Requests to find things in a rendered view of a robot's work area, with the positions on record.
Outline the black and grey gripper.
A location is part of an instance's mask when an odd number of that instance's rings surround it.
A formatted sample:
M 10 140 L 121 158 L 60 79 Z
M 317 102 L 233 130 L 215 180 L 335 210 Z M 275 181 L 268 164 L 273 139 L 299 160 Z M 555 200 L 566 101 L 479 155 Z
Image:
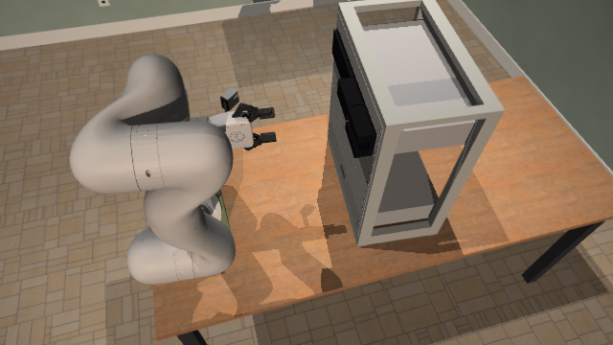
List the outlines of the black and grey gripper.
M 232 149 L 244 148 L 245 150 L 251 150 L 262 143 L 277 141 L 274 131 L 261 133 L 261 135 L 253 133 L 250 123 L 259 117 L 260 119 L 275 118 L 274 107 L 257 108 L 251 104 L 240 103 L 236 111 L 212 116 L 210 123 L 218 126 L 226 133 Z

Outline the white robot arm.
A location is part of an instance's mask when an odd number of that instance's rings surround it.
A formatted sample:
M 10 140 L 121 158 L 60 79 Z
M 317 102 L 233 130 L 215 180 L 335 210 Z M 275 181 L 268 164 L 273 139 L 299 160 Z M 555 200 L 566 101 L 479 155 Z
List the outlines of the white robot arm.
M 70 151 L 72 173 L 86 189 L 146 191 L 150 227 L 131 242 L 127 267 L 148 285 L 216 275 L 236 255 L 216 197 L 233 167 L 232 146 L 208 116 L 190 118 L 183 87 L 168 58 L 137 58 L 124 92 L 86 123 Z

